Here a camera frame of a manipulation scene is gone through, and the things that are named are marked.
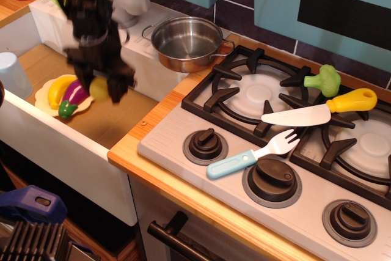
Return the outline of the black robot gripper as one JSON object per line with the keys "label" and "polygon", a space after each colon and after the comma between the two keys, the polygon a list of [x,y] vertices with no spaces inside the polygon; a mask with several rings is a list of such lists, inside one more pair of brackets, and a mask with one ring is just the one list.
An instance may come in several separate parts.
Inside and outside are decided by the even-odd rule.
{"label": "black robot gripper", "polygon": [[122,44],[118,24],[112,20],[111,7],[96,7],[92,10],[64,10],[73,25],[76,48],[66,48],[68,62],[83,89],[89,93],[90,85],[100,72],[108,78],[108,93],[113,103],[119,103],[129,87],[136,84],[135,71],[121,58]]}

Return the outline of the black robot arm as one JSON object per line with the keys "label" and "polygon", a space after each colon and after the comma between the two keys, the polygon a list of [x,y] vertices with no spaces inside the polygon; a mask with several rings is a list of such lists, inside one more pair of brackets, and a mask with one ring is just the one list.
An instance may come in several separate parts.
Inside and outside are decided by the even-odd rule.
{"label": "black robot arm", "polygon": [[130,87],[136,85],[135,71],[120,56],[122,44],[119,25],[112,19],[110,0],[57,0],[60,9],[73,25],[78,45],[66,47],[68,63],[89,90],[97,73],[107,81],[113,103],[118,103]]}

